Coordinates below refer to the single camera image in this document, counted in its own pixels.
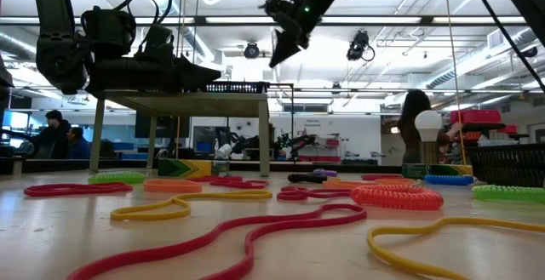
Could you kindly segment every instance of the person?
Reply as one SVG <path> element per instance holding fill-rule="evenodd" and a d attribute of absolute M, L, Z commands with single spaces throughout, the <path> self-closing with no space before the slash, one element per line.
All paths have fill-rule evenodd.
<path fill-rule="evenodd" d="M 91 146 L 83 137 L 83 129 L 71 128 L 66 135 L 68 137 L 68 158 L 77 160 L 90 158 Z"/>
<path fill-rule="evenodd" d="M 415 125 L 415 119 L 418 114 L 423 111 L 432 110 L 429 98 L 426 93 L 420 89 L 412 89 L 405 97 L 401 117 L 398 121 L 398 129 L 401 133 L 401 138 L 405 143 L 405 153 L 403 155 L 403 163 L 420 163 L 420 133 Z M 439 132 L 437 141 L 440 146 L 448 145 L 459 131 L 462 125 L 455 123 L 451 129 L 444 133 Z"/>
<path fill-rule="evenodd" d="M 66 133 L 70 130 L 70 123 L 62 119 L 62 113 L 57 110 L 45 114 L 48 127 L 36 136 L 41 147 L 51 147 L 49 157 L 52 159 L 66 158 L 68 152 L 68 141 Z"/>

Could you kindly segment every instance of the white lamp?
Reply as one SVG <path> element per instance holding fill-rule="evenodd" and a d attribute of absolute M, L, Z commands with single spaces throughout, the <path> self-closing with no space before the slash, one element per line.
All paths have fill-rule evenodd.
<path fill-rule="evenodd" d="M 437 135 L 443 126 L 443 119 L 436 111 L 427 110 L 416 116 L 415 126 L 422 141 L 420 147 L 421 162 L 437 164 L 439 162 Z"/>

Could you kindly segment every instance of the box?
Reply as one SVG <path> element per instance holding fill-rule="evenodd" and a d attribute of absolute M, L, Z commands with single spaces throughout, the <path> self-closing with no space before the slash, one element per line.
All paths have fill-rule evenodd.
<path fill-rule="evenodd" d="M 401 174 L 405 178 L 423 179 L 426 174 L 436 175 L 473 175 L 471 165 L 448 165 L 448 164 L 403 164 Z"/>
<path fill-rule="evenodd" d="M 229 171 L 229 161 L 179 160 L 160 158 L 158 175 L 180 178 L 199 178 Z"/>

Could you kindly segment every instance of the ceiling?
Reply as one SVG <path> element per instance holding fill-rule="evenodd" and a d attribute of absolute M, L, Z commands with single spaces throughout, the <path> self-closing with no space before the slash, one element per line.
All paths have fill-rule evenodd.
<path fill-rule="evenodd" d="M 109 9 L 122 1 L 72 0 L 72 6 L 74 14 L 78 17 L 95 5 Z M 161 5 L 161 1 L 166 2 L 166 0 L 157 1 L 159 5 Z M 433 80 L 433 77 L 437 77 L 440 71 L 453 66 L 453 54 L 457 60 L 463 63 L 470 55 L 486 50 L 487 36 L 496 30 L 490 22 L 475 23 L 474 20 L 477 19 L 466 20 L 467 23 L 472 24 L 471 26 L 463 21 L 454 24 L 452 32 L 450 32 L 448 24 L 419 27 L 417 24 L 396 26 L 395 23 L 388 22 L 393 20 L 394 16 L 446 16 L 446 0 L 336 0 L 326 15 L 373 15 L 379 20 L 388 22 L 389 26 L 377 26 L 370 23 L 359 26 L 358 22 L 349 22 L 345 26 L 342 24 L 318 26 L 312 33 L 309 49 L 286 60 L 277 69 L 278 73 L 273 73 L 273 78 L 267 78 L 264 75 L 271 74 L 267 64 L 270 52 L 273 50 L 272 37 L 275 27 L 269 25 L 246 26 L 244 19 L 242 19 L 243 16 L 249 15 L 264 16 L 263 11 L 258 8 L 262 4 L 262 0 L 217 0 L 217 3 L 213 4 L 209 1 L 173 0 L 174 8 L 171 9 L 169 17 L 175 18 L 181 13 L 191 19 L 199 16 L 203 16 L 207 20 L 211 20 L 210 17 L 214 16 L 240 17 L 241 19 L 231 26 L 225 24 L 214 26 L 213 23 L 209 23 L 207 26 L 195 27 L 196 35 L 200 37 L 208 49 L 217 49 L 224 54 L 220 64 L 232 68 L 230 75 L 232 80 L 260 81 L 265 79 L 269 82 L 295 83 L 295 85 L 304 88 L 330 88 L 332 83 L 338 82 L 345 89 L 385 89 L 383 94 L 379 94 L 378 97 L 384 99 L 386 104 L 392 103 L 392 100 L 394 100 L 394 104 L 399 103 L 401 98 L 397 92 L 387 91 L 388 89 L 423 89 L 424 83 Z M 519 15 L 510 0 L 489 1 L 498 15 Z M 449 0 L 449 3 L 451 13 L 460 17 L 460 20 L 462 16 L 468 15 L 489 16 L 480 0 Z M 137 17 L 150 17 L 154 14 L 155 8 L 147 0 L 135 0 L 131 3 L 131 10 Z M 35 20 L 30 20 L 36 19 L 36 17 L 35 0 L 2 0 L 0 33 L 16 41 L 19 45 L 35 47 L 39 26 L 32 23 Z M 24 25 L 17 25 L 17 22 L 14 21 L 17 18 L 24 19 Z M 510 28 L 513 31 L 521 32 L 525 29 L 523 25 Z M 177 37 L 177 28 L 171 27 L 171 29 Z M 346 58 L 348 45 L 358 30 L 366 30 L 371 45 L 374 46 L 376 56 L 371 62 L 348 61 Z M 139 34 L 133 45 L 135 48 L 140 40 L 141 35 Z M 242 49 L 250 41 L 257 42 L 260 50 L 263 51 L 264 58 L 247 60 L 242 56 Z M 531 63 L 539 66 L 543 60 L 542 45 L 535 40 L 524 40 L 524 42 L 523 45 L 520 45 L 521 47 L 538 47 L 538 55 L 532 58 Z M 189 51 L 191 57 L 191 44 L 187 41 L 183 43 L 183 51 L 180 49 L 178 54 Z M 12 63 L 18 61 L 17 56 L 12 55 L 6 49 L 1 50 L 6 61 Z M 477 60 L 473 58 L 472 62 L 470 67 L 461 68 L 462 73 L 458 74 L 459 89 L 479 87 L 479 89 L 516 90 L 523 85 L 530 89 L 536 87 L 536 85 L 531 85 L 532 78 L 521 68 L 519 60 L 512 58 L 509 49 L 504 49 L 491 59 Z M 21 65 L 12 67 L 29 72 L 28 68 L 21 67 Z M 22 75 L 17 78 L 17 83 L 20 86 L 37 85 L 31 81 L 36 79 L 33 77 L 40 77 L 39 74 L 36 74 L 29 72 L 30 76 Z M 496 78 L 501 78 L 501 81 L 491 81 Z M 490 85 L 479 86 L 480 83 L 490 83 Z M 46 86 L 43 82 L 40 82 L 39 85 Z M 456 82 L 451 79 L 436 85 L 434 89 L 453 89 L 455 86 Z M 20 93 L 37 97 L 32 92 L 25 93 L 24 91 L 21 90 Z M 464 96 L 469 98 L 473 95 L 465 94 Z M 479 100 L 490 100 L 503 95 L 505 94 L 481 92 Z M 323 94 L 309 92 L 307 94 L 300 93 L 298 96 L 321 98 Z M 334 97 L 347 100 L 376 99 L 377 93 L 361 91 L 357 94 L 350 94 L 342 92 Z M 433 98 L 437 104 L 448 106 L 454 97 L 452 94 L 445 96 L 437 93 Z"/>

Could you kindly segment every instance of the man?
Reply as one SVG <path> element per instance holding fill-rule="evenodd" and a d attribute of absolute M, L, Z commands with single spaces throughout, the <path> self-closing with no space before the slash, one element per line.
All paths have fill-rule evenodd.
<path fill-rule="evenodd" d="M 48 127 L 36 137 L 40 147 L 44 149 L 52 147 L 50 154 L 50 158 L 52 159 L 66 158 L 66 154 L 68 153 L 66 133 L 70 130 L 71 125 L 67 120 L 62 119 L 62 113 L 57 110 L 47 112 L 45 118 L 47 119 Z"/>
<path fill-rule="evenodd" d="M 68 157 L 70 159 L 88 159 L 91 156 L 91 146 L 83 137 L 83 129 L 76 127 L 68 131 Z"/>

